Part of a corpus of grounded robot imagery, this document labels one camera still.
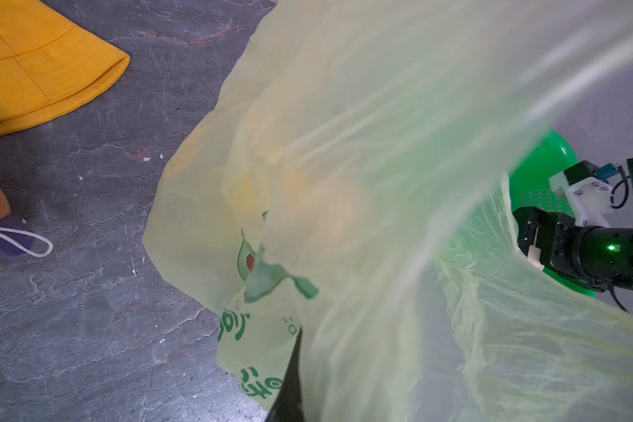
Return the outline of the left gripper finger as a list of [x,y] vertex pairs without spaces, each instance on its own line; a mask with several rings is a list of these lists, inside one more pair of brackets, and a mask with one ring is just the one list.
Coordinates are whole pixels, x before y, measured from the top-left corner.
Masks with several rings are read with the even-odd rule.
[[271,410],[267,413],[266,422],[305,421],[302,404],[302,389],[299,376],[301,344],[302,330],[298,332],[295,347],[288,363],[282,387]]

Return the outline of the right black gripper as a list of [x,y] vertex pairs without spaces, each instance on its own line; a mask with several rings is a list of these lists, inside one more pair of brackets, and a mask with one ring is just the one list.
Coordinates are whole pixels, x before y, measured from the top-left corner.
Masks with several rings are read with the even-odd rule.
[[539,207],[520,207],[513,212],[518,223],[518,246],[528,257],[561,277],[577,277],[571,245],[578,233],[572,216]]

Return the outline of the yellow-green plastic bag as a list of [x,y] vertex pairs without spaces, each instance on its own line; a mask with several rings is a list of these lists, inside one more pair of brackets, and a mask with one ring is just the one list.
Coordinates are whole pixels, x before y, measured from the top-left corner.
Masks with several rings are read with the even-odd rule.
[[633,316],[520,252],[508,172],[633,63],[633,1],[280,1],[144,232],[218,365],[308,421],[633,421]]

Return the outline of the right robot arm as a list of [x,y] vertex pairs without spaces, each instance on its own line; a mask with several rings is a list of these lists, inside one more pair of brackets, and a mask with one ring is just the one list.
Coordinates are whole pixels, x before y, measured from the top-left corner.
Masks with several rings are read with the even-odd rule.
[[633,196],[633,158],[626,166],[581,161],[547,179],[568,211],[532,202],[514,207],[518,246],[533,265],[585,290],[633,291],[633,228],[612,228],[604,217],[620,207],[611,177]]

